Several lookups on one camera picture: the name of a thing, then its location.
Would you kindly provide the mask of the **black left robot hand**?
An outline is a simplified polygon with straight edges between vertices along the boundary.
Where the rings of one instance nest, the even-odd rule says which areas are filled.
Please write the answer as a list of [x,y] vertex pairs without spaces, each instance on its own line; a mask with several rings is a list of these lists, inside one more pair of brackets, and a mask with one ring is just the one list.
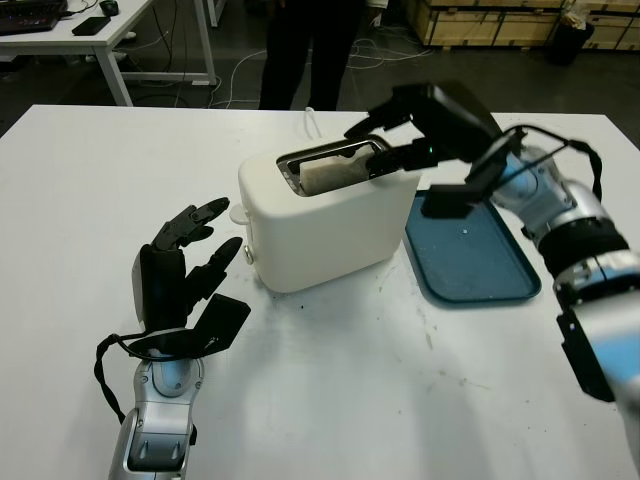
[[193,307],[210,298],[226,278],[241,238],[225,241],[206,263],[192,270],[186,269],[184,249],[209,238],[214,232],[209,223],[229,205],[226,197],[201,207],[189,205],[140,248],[132,267],[132,286],[136,315],[145,332],[184,327]]

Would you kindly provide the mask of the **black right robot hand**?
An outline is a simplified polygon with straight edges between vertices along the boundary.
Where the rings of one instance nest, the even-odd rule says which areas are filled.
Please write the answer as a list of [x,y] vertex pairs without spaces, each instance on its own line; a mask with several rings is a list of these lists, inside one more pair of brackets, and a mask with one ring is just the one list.
[[468,88],[457,81],[443,81],[393,87],[390,99],[370,109],[345,137],[359,139],[375,129],[388,131],[406,123],[412,123],[422,136],[374,155],[367,161],[372,177],[431,168],[449,160],[471,163],[502,134],[492,114]]

